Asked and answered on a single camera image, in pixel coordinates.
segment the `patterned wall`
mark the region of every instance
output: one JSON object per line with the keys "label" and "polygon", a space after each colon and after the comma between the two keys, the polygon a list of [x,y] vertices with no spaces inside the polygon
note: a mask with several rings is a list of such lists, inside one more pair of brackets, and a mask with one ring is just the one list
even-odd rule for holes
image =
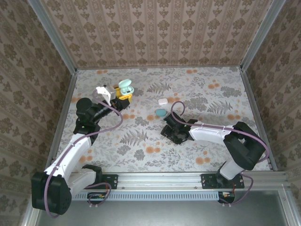
{"label": "patterned wall", "polygon": [[78,68],[239,65],[272,0],[42,0]]}
{"label": "patterned wall", "polygon": [[301,210],[301,1],[288,0],[247,70],[272,151]]}
{"label": "patterned wall", "polygon": [[0,225],[17,225],[48,157],[70,74],[25,0],[0,2]]}

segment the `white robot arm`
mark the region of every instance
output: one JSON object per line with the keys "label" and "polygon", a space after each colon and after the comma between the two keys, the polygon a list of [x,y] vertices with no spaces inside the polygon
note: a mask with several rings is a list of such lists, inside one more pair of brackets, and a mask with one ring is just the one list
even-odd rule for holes
{"label": "white robot arm", "polygon": [[[126,109],[132,95],[123,96],[119,88],[111,86],[97,87],[97,94],[104,97],[104,103],[117,111]],[[48,186],[48,208],[50,212],[64,214],[71,197],[91,184],[103,182],[102,169],[97,166],[86,165],[80,172],[72,173],[75,165],[95,142],[98,134],[86,136],[100,131],[98,122],[112,112],[102,104],[94,104],[89,98],[82,98],[76,104],[76,127],[74,135],[60,156],[44,171],[37,172],[32,177],[32,206],[45,210],[44,190],[48,177],[53,174]]]}
{"label": "white robot arm", "polygon": [[[186,123],[185,120],[180,118],[176,113],[174,113],[174,115],[177,120]],[[240,172],[252,170],[265,151],[265,148],[258,141],[225,129],[231,128],[240,130],[259,138],[249,126],[241,121],[234,126],[226,126],[220,129],[220,126],[208,124],[206,127],[183,125],[177,122],[171,114],[166,116],[164,120],[167,125],[161,131],[161,135],[167,137],[175,144],[181,144],[186,140],[202,140],[218,143],[227,147],[231,158],[219,168],[214,176],[215,179],[209,184],[206,183],[207,186],[211,184],[209,188],[233,187],[231,180],[237,177],[239,181]],[[203,125],[203,122],[192,119],[187,123]]]}

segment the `patterned floor surface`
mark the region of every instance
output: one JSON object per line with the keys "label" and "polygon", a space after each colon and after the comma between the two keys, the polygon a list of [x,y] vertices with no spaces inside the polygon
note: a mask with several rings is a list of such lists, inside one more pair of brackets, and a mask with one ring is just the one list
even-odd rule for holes
{"label": "patterned floor surface", "polygon": [[[131,105],[122,112],[123,124],[100,134],[78,162],[101,166],[104,172],[179,172],[215,171],[230,158],[225,146],[211,142],[186,141],[174,145],[160,135],[165,122],[155,116],[158,108],[170,111],[181,100],[187,109],[185,120],[198,119],[216,125],[247,123],[257,132],[251,107],[238,67],[151,68],[78,71],[76,88],[70,104],[59,153],[66,147],[76,121],[76,102],[92,98],[96,86],[116,85],[131,79],[135,88]],[[166,97],[169,104],[158,105]],[[175,107],[181,113],[182,106]],[[99,125],[102,129],[116,125],[119,118],[109,114]],[[255,170],[269,170],[267,161]]]}

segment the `purple cable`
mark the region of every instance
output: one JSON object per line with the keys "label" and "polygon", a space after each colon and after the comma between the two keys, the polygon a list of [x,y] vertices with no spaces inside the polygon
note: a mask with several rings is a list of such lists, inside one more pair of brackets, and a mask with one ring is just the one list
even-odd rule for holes
{"label": "purple cable", "polygon": [[84,136],[78,138],[76,141],[73,142],[73,145],[70,145],[70,146],[68,147],[68,149],[67,149],[67,150],[65,151],[65,153],[62,155],[62,157],[59,159],[59,161],[57,162],[57,164],[55,165],[55,167],[54,167],[53,170],[51,171],[49,177],[47,178],[47,181],[46,181],[46,184],[45,184],[45,189],[44,189],[44,205],[45,205],[45,211],[46,211],[47,215],[50,216],[51,218],[57,218],[57,217],[59,216],[59,214],[57,214],[57,215],[52,215],[52,214],[50,213],[50,211],[49,211],[48,201],[47,201],[48,186],[49,186],[49,183],[50,183],[50,180],[51,180],[53,174],[54,174],[55,171],[58,169],[57,167],[58,167],[58,166],[60,165],[60,163],[63,161],[64,157],[68,154],[68,152],[72,149],[72,147],[73,147],[76,143],[78,143],[80,140],[82,140],[82,139],[84,139],[84,138],[86,138],[86,137],[90,137],[90,136],[93,136],[93,135],[96,135],[96,134],[105,133],[105,132],[111,131],[111,130],[113,130],[113,129],[116,129],[116,128],[119,127],[119,126],[122,124],[122,122],[123,122],[122,114],[121,114],[119,111],[117,111],[115,108],[113,108],[113,107],[111,107],[111,106],[105,104],[104,102],[100,101],[99,99],[97,99],[96,93],[97,93],[97,90],[95,90],[95,91],[93,92],[92,97],[93,97],[98,103],[100,103],[100,104],[102,104],[103,106],[105,106],[105,107],[111,109],[112,111],[116,112],[116,113],[118,114],[118,116],[120,116],[121,120],[120,120],[120,122],[119,122],[116,126],[113,126],[113,127],[111,127],[111,128],[108,128],[108,129],[103,129],[103,130],[98,131],[98,132],[89,133],[89,134],[87,134],[87,135],[84,135]]}
{"label": "purple cable", "polygon": [[[107,186],[109,186],[109,192],[108,192],[107,195],[104,197],[104,199],[103,199],[99,204],[97,204],[98,206],[100,206],[101,204],[104,203],[104,201],[107,200],[107,198],[109,197],[109,195],[111,194],[111,191],[112,191],[112,186],[111,186],[109,183],[105,183],[105,182],[103,182],[103,183],[98,183],[98,184],[96,184],[96,185],[89,185],[89,186],[87,186],[86,188],[97,187],[97,186],[99,186],[99,185],[107,185]],[[96,205],[94,205],[94,204],[91,203],[91,197],[96,196],[96,195],[100,195],[100,194],[93,194],[93,195],[89,196],[88,203],[89,203],[91,206],[96,206]]]}
{"label": "purple cable", "polygon": [[205,128],[213,128],[213,129],[223,129],[223,130],[228,130],[228,131],[232,131],[232,132],[236,132],[236,133],[239,133],[239,134],[242,134],[242,135],[245,135],[245,136],[248,136],[256,141],[258,141],[264,148],[265,150],[267,151],[266,155],[264,158],[260,159],[258,161],[258,163],[260,162],[263,162],[265,160],[267,160],[267,158],[269,157],[269,153],[270,153],[270,150],[268,148],[268,146],[259,138],[253,136],[252,134],[249,134],[249,133],[246,133],[246,132],[243,132],[243,131],[240,131],[240,130],[237,130],[237,129],[232,129],[232,128],[227,128],[227,127],[224,127],[224,126],[213,126],[213,125],[207,125],[207,124],[191,124],[191,123],[185,123],[185,122],[182,122],[180,120],[178,120],[175,116],[174,116],[174,105],[177,104],[177,103],[181,103],[183,105],[183,111],[182,113],[180,114],[183,115],[184,112],[185,112],[185,104],[182,102],[182,101],[176,101],[173,103],[173,105],[171,106],[171,115],[172,117],[174,118],[174,120],[176,120],[178,123],[181,123],[181,124],[184,124],[184,125],[188,125],[188,126],[199,126],[199,127],[205,127]]}
{"label": "purple cable", "polygon": [[[176,120],[178,123],[181,123],[181,124],[184,124],[184,125],[188,125],[188,126],[199,126],[199,127],[205,127],[205,128],[213,128],[213,129],[224,129],[224,130],[228,130],[228,131],[232,131],[232,132],[236,132],[236,133],[239,133],[239,134],[248,136],[248,137],[250,137],[250,138],[252,138],[252,139],[258,141],[258,142],[265,148],[265,150],[266,150],[266,152],[267,152],[266,155],[265,155],[265,157],[262,158],[261,160],[259,160],[258,163],[265,161],[265,160],[269,157],[270,150],[269,150],[268,146],[267,146],[261,139],[259,139],[259,138],[255,137],[255,136],[253,136],[252,134],[249,134],[249,133],[246,133],[246,132],[237,130],[237,129],[227,128],[227,127],[224,127],[224,126],[213,126],[213,125],[207,125],[207,124],[191,124],[191,123],[185,123],[185,122],[182,122],[182,121],[178,120],[178,119],[174,116],[174,111],[173,111],[174,105],[177,104],[177,103],[181,103],[181,104],[183,105],[183,111],[182,111],[182,113],[180,114],[180,116],[182,116],[182,115],[184,114],[184,112],[185,112],[185,104],[184,104],[182,101],[176,101],[176,102],[174,102],[173,105],[171,106],[171,109],[170,109],[171,115],[172,115],[172,117],[174,118],[174,120]],[[244,175],[243,173],[240,173],[240,175],[242,175],[243,177],[249,178],[249,179],[251,180],[251,184],[250,184],[248,190],[246,191],[246,193],[244,194],[244,196],[243,196],[241,199],[239,199],[239,200],[237,200],[237,201],[231,203],[231,205],[234,205],[234,204],[237,204],[237,203],[241,202],[241,201],[246,197],[246,195],[250,192],[250,190],[251,190],[251,188],[252,188],[252,186],[253,186],[253,183],[254,183],[254,180],[253,180],[252,177],[250,177],[250,176],[248,176],[248,175]]]}
{"label": "purple cable", "polygon": [[235,205],[235,204],[240,203],[240,202],[246,197],[246,195],[250,192],[250,190],[251,190],[251,188],[252,188],[252,186],[253,186],[253,183],[254,183],[253,178],[250,177],[250,176],[248,176],[248,175],[244,175],[243,173],[240,173],[240,175],[242,175],[243,177],[249,178],[249,179],[251,180],[251,184],[250,184],[248,190],[246,191],[246,193],[243,195],[243,197],[241,197],[239,200],[237,200],[237,201],[235,201],[235,202],[233,202],[233,203],[228,203],[226,200],[220,198],[220,200],[222,200],[223,202],[225,202],[225,203],[224,203],[225,205],[228,205],[228,206],[229,206],[229,205]]}

